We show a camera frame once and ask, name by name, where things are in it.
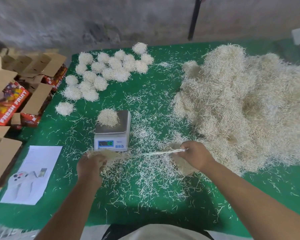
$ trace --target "digital scale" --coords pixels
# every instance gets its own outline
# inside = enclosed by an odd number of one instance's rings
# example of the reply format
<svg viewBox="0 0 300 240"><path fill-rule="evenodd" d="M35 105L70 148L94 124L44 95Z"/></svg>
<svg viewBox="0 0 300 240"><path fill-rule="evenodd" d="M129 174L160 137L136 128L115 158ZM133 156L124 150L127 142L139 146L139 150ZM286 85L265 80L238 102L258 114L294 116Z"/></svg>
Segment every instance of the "digital scale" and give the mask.
<svg viewBox="0 0 300 240"><path fill-rule="evenodd" d="M128 110L118 110L118 123L111 127L96 125L94 135L94 150L108 149L116 152L125 152L129 147L131 114Z"/></svg>

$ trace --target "green tablecloth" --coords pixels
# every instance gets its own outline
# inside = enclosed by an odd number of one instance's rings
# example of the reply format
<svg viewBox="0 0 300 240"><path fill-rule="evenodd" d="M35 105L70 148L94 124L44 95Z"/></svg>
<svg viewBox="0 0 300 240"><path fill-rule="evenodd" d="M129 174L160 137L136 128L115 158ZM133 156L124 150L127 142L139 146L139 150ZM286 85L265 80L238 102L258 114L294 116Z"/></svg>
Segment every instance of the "green tablecloth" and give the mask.
<svg viewBox="0 0 300 240"><path fill-rule="evenodd" d="M0 223L12 228L29 230L40 229L46 224L76 183L77 159L84 151L93 147L93 128L100 110L109 107L128 109L132 112L132 131L140 123L150 125L154 129L156 140L165 138L171 129L175 130L175 127L171 128L166 124L170 119L167 116L171 113L170 101L180 89L181 64L188 60L196 60L202 64L203 55L220 44L222 43L213 42L149 47L149 53L155 57L155 64L149 67L147 74L133 73L127 82L110 82L107 90L100 92L98 101L88 102L83 99L77 101L75 104L77 111L67 117L57 115L55 112L54 107L60 101L65 101L61 94L57 93L12 170L13 173L17 171L28 152L29 145L63 146L46 191L35 206L0 203ZM299 60L298 52L293 48L291 40L241 41L236 44L246 47L249 55L275 52L288 61ZM115 51L106 50L109 54ZM68 74L74 73L77 62L78 55L73 55ZM167 62L169 67L159 65L161 62ZM177 130L183 135L188 135L191 128L183 122L176 124L179 126ZM28 129L24 130L22 138L27 137L27 131ZM142 144L145 146L144 151L156 148L148 141ZM141 142L130 135L130 147L138 150L140 146ZM140 159L136 159L125 167L124 171L134 174L138 171L139 163ZM244 178L300 214L300 166L288 168L279 166L260 173L247 173ZM106 187L100 189L96 195L87 225L167 223L196 231L217 230L249 236L233 209L212 183L198 182L195 177L186 178L188 184L197 186L202 191L190 190L188 198L178 201L169 193L169 191L182 192L182 186L175 182L168 189L160 189L158 196L153 196L147 204L144 204L140 203L138 197L139 179L139 176L135 176L128 182L116 185L111 181L105 182ZM166 182L162 178L158 178L158 181L158 184ZM118 198L122 201L110 203Z"/></svg>

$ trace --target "left hand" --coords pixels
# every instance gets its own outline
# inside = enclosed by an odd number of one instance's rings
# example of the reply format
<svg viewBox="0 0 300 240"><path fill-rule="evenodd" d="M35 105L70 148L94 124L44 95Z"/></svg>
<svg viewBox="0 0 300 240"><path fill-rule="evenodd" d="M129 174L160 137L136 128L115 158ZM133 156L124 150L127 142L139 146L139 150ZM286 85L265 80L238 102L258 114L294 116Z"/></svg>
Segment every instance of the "left hand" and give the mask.
<svg viewBox="0 0 300 240"><path fill-rule="evenodd" d="M87 179L96 183L96 186L100 188L102 184L100 169L105 163L106 159L103 155L97 154L88 158L87 153L85 153L77 164L78 181Z"/></svg>

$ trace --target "gray wall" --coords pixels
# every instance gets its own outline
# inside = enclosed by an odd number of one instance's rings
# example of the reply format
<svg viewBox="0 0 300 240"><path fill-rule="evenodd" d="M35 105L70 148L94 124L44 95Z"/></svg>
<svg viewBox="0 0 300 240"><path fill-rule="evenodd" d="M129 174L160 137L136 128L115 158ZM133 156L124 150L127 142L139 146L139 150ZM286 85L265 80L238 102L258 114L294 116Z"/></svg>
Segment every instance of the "gray wall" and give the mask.
<svg viewBox="0 0 300 240"><path fill-rule="evenodd" d="M195 0L0 0L0 41L25 50L187 42ZM205 0L194 41L290 37L300 0Z"/></svg>

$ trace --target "hand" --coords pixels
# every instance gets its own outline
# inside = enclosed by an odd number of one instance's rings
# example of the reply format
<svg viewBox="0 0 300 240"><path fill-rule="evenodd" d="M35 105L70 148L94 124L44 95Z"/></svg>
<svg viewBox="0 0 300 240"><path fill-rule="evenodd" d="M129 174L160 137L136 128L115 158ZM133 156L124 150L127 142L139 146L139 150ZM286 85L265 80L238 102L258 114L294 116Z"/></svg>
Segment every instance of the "hand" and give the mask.
<svg viewBox="0 0 300 240"><path fill-rule="evenodd" d="M105 164L106 159L103 155L97 154L88 158L87 153L85 153L77 164L78 181L88 180L96 183L97 188L100 188L102 184L100 170Z"/></svg>
<svg viewBox="0 0 300 240"><path fill-rule="evenodd" d="M185 141L180 147L186 150L177 152L177 155L203 173L208 163L215 162L208 149L201 142Z"/></svg>

